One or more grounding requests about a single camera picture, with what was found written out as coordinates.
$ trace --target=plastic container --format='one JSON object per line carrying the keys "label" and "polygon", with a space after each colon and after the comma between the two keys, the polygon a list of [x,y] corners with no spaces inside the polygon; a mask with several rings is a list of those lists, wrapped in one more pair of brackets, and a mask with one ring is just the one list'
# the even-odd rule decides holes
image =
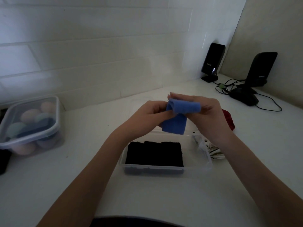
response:
{"label": "plastic container", "polygon": [[0,125],[0,149],[29,155],[63,144],[60,102],[52,96],[12,105]]}
{"label": "plastic container", "polygon": [[209,171],[212,168],[212,161],[204,142],[204,137],[197,132],[186,131],[184,135],[166,133],[162,131],[152,131],[142,136],[134,142],[152,141],[152,142],[176,142],[181,144],[183,165],[176,166],[148,166],[125,164],[127,147],[123,150],[119,159],[120,166],[123,167],[125,174],[141,175],[141,174],[200,174]]}

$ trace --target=red cloth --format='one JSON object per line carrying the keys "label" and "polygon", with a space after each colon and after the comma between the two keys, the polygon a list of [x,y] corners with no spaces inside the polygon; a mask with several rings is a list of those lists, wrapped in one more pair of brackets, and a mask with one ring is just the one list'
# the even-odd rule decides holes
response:
{"label": "red cloth", "polygon": [[234,130],[236,128],[236,126],[234,125],[234,122],[232,120],[232,115],[228,111],[225,111],[223,109],[222,109],[222,111],[223,111],[223,114],[225,116],[225,119],[226,119],[230,129]]}

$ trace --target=dark blue rolled sock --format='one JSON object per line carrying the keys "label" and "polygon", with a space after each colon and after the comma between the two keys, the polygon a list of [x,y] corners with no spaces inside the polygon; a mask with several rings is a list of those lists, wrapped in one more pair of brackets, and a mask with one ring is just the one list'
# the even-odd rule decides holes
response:
{"label": "dark blue rolled sock", "polygon": [[173,110],[176,117],[165,120],[162,125],[162,131],[183,135],[186,127],[186,120],[184,114],[197,113],[201,111],[201,105],[198,102],[188,102],[178,99],[170,99],[167,103],[166,110]]}

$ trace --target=forearm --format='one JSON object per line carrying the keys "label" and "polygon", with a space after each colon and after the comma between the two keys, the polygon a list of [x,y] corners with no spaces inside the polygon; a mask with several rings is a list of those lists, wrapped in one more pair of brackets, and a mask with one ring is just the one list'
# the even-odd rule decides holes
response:
{"label": "forearm", "polygon": [[123,132],[116,129],[89,164],[55,201],[38,226],[89,226],[127,143]]}
{"label": "forearm", "polygon": [[236,135],[230,135],[219,148],[271,225],[303,226],[302,199],[279,180]]}

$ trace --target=table surface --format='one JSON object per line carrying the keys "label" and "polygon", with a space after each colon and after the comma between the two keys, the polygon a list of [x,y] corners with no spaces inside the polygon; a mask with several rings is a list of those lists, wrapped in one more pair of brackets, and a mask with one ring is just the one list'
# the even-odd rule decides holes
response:
{"label": "table surface", "polygon": [[[217,82],[229,78],[219,75]],[[0,176],[1,226],[35,226],[89,163],[109,134],[130,115],[130,105],[172,92],[216,98],[228,110],[235,133],[287,186],[303,197],[303,110],[275,99],[282,112],[260,110],[193,80],[127,98],[65,112],[63,146],[31,157],[14,156]],[[274,103],[257,96],[259,106]],[[137,216],[183,226],[264,226],[252,198],[227,160],[213,161],[199,178],[130,176],[117,166],[96,211],[102,216]]]}

